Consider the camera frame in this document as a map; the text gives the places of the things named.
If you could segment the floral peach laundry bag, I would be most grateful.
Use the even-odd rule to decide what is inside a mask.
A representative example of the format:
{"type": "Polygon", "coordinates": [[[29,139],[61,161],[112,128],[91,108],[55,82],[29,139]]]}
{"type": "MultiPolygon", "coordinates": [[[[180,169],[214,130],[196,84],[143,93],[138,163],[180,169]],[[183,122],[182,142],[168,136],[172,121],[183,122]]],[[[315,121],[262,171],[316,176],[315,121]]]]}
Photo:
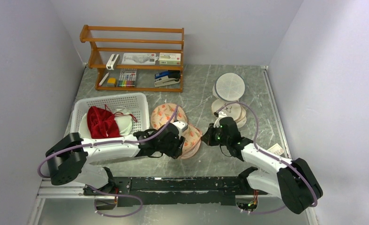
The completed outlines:
{"type": "MultiPolygon", "coordinates": [[[[151,113],[150,123],[153,129],[159,129],[172,117],[176,104],[165,103],[157,106],[151,113]]],[[[202,132],[189,123],[188,117],[181,106],[178,107],[176,120],[186,122],[188,129],[183,133],[185,142],[182,148],[181,159],[193,157],[201,145],[202,132]]]]}

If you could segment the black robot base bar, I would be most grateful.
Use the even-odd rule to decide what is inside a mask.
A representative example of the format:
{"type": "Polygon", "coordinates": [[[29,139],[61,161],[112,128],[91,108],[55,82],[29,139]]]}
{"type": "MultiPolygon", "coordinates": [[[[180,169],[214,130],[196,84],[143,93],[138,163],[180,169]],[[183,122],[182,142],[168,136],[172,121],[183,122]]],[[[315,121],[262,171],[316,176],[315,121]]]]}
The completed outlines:
{"type": "Polygon", "coordinates": [[[251,200],[255,191],[238,176],[218,177],[115,177],[114,186],[102,188],[108,195],[102,195],[90,187],[83,189],[85,196],[94,196],[97,200],[113,203],[114,194],[118,207],[135,205],[173,205],[173,204],[209,204],[219,203],[235,206],[240,198],[251,200]]]}

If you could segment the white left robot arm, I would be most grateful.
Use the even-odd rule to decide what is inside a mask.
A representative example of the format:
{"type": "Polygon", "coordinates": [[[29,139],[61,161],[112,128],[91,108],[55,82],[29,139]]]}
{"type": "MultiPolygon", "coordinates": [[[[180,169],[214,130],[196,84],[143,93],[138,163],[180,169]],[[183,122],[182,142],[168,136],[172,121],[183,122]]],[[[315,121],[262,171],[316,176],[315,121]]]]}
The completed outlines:
{"type": "Polygon", "coordinates": [[[96,188],[104,195],[115,189],[112,172],[94,162],[118,159],[182,155],[184,132],[188,125],[182,121],[165,124],[158,130],[148,129],[111,140],[82,138],[70,133],[45,154],[49,178],[54,186],[79,182],[96,188]]]}

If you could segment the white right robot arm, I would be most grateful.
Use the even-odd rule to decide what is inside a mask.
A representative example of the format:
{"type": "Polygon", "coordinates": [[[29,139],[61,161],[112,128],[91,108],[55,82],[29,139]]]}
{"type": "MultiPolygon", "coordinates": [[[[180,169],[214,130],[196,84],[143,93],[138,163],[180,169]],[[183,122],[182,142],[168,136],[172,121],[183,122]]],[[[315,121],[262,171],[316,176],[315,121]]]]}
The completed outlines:
{"type": "Polygon", "coordinates": [[[232,157],[253,165],[241,173],[242,179],[238,182],[244,194],[264,191],[281,199],[295,214],[315,207],[323,196],[321,186],[304,159],[288,159],[269,153],[254,140],[242,136],[231,117],[210,123],[201,140],[208,146],[225,146],[232,157]]]}

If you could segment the beige round laundry bag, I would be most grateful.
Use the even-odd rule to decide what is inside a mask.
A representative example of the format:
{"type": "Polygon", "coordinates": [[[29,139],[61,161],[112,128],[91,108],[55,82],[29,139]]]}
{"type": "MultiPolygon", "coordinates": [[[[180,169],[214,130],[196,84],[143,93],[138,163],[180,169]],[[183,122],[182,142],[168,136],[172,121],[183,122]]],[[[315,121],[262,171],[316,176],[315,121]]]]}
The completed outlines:
{"type": "Polygon", "coordinates": [[[247,113],[243,106],[238,103],[228,104],[229,102],[223,101],[221,99],[216,99],[212,105],[212,112],[216,112],[218,109],[223,107],[220,111],[224,112],[228,117],[232,117],[236,122],[237,127],[241,128],[247,122],[247,113]]]}

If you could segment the white round mesh laundry bag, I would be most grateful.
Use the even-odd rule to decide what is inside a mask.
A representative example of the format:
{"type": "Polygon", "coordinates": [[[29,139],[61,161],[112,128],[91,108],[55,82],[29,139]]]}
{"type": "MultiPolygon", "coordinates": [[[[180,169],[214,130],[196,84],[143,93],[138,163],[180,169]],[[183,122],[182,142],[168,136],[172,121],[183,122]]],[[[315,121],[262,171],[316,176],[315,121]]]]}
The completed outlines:
{"type": "Polygon", "coordinates": [[[212,87],[214,97],[224,101],[238,101],[245,93],[245,81],[236,73],[222,74],[212,87]]]}

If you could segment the white plastic basket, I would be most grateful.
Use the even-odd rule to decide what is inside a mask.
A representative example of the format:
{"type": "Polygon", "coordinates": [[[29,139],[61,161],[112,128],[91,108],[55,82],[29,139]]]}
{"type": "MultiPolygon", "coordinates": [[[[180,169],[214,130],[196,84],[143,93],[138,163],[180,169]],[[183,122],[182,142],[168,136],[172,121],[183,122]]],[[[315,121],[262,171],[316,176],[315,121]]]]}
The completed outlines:
{"type": "Polygon", "coordinates": [[[137,92],[85,98],[77,101],[72,111],[68,132],[78,132],[82,117],[88,112],[90,107],[103,108],[105,105],[112,110],[122,106],[131,111],[137,119],[137,122],[133,125],[133,132],[146,130],[150,127],[150,114],[146,95],[137,92]]]}

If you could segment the blue black stapler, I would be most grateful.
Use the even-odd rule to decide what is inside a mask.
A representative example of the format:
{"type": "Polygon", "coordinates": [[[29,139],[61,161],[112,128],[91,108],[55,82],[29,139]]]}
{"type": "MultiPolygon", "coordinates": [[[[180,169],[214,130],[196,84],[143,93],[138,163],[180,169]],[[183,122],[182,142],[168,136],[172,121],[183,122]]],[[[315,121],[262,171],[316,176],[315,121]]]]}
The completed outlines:
{"type": "Polygon", "coordinates": [[[163,87],[178,84],[181,81],[181,72],[179,70],[167,70],[154,75],[154,86],[163,87]]]}

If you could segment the small white red box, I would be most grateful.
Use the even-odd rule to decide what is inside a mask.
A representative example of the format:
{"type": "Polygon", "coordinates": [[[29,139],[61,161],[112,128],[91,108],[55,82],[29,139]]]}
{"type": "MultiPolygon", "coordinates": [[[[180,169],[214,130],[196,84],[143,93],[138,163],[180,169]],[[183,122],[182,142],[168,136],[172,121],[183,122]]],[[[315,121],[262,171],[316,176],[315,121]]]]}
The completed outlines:
{"type": "Polygon", "coordinates": [[[274,144],[273,146],[271,146],[268,151],[270,153],[273,153],[275,155],[281,156],[285,153],[285,150],[283,147],[281,147],[278,143],[274,144]]]}

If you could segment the coloured marker pen set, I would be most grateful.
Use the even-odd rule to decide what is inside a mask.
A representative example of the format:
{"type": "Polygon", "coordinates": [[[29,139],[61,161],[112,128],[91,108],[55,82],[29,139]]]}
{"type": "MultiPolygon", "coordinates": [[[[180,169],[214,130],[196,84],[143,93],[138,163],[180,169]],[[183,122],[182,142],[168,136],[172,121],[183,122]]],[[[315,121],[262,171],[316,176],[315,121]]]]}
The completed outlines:
{"type": "Polygon", "coordinates": [[[117,87],[134,88],[136,86],[136,69],[122,69],[120,71],[117,87]]]}

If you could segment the white green box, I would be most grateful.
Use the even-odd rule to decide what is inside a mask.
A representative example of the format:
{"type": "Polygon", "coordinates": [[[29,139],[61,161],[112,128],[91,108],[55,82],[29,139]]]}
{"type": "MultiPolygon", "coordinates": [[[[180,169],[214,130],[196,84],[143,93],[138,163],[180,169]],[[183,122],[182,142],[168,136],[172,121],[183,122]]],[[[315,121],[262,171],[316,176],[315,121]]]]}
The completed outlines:
{"type": "Polygon", "coordinates": [[[181,64],[181,53],[161,52],[158,61],[160,65],[178,66],[181,64]]]}

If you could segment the yellow sticky note block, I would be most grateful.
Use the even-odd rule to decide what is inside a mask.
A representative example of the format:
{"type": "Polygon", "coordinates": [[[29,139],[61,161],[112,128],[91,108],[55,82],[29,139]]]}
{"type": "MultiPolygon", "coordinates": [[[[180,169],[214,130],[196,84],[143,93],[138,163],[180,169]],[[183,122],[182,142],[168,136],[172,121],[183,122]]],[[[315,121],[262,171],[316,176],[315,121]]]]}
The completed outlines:
{"type": "Polygon", "coordinates": [[[108,87],[116,87],[116,85],[117,85],[117,80],[116,80],[116,78],[112,78],[112,77],[110,77],[108,80],[107,80],[107,86],[108,87]]]}

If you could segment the clear plastic package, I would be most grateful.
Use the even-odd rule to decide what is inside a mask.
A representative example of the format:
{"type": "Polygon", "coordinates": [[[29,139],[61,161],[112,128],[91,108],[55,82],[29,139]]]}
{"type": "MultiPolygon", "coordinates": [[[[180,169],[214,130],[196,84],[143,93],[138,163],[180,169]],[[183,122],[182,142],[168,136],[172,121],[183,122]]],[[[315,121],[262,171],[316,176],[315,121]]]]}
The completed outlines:
{"type": "Polygon", "coordinates": [[[159,57],[155,53],[124,53],[123,65],[155,65],[159,57]]]}

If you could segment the orange wooden shelf rack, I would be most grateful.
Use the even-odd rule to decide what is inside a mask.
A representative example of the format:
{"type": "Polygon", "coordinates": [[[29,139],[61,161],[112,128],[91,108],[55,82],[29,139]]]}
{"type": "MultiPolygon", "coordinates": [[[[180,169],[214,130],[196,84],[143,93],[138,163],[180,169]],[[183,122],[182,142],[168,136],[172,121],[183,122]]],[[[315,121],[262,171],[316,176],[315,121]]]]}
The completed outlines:
{"type": "Polygon", "coordinates": [[[119,53],[120,60],[116,69],[145,70],[178,70],[183,72],[183,59],[174,65],[155,64],[123,64],[125,53],[152,53],[157,56],[163,53],[184,55],[184,28],[140,28],[84,25],[80,33],[80,41],[90,44],[91,53],[88,68],[97,69],[96,81],[99,83],[107,73],[107,54],[119,53]]]}

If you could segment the white handheld device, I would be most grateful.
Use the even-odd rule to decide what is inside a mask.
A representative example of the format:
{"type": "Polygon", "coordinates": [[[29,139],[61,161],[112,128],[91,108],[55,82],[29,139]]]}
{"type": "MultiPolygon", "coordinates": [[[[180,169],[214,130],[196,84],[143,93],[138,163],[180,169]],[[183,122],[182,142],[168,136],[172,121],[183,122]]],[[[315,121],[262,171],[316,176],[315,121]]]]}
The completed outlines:
{"type": "Polygon", "coordinates": [[[116,65],[119,62],[120,55],[119,54],[111,54],[108,62],[106,63],[106,69],[107,70],[115,70],[116,65]]]}

